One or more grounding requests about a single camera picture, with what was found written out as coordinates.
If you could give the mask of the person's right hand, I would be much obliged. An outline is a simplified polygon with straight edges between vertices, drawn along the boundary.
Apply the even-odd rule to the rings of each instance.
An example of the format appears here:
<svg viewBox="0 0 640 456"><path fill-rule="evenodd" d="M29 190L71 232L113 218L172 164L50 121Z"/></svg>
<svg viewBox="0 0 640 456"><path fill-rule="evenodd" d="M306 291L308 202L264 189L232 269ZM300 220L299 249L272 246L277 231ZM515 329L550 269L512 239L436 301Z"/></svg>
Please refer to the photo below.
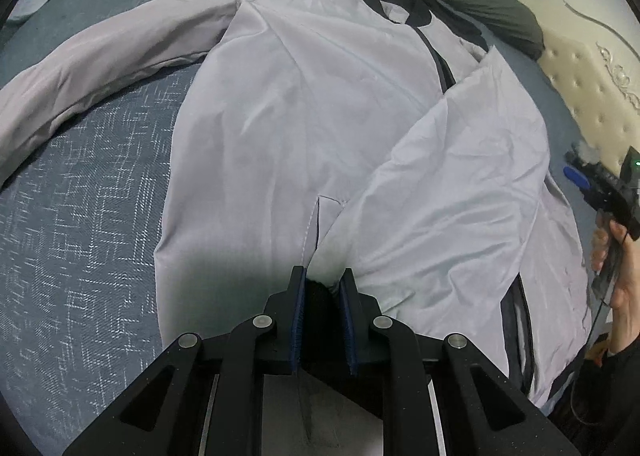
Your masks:
<svg viewBox="0 0 640 456"><path fill-rule="evenodd" d="M613 323L608 352L617 355L631 346L639 335L639 242L628 235L626 227L604 218L597 219L592 237L591 266L600 272L612 245L622 248L622 264L618 269L611 307Z"/></svg>

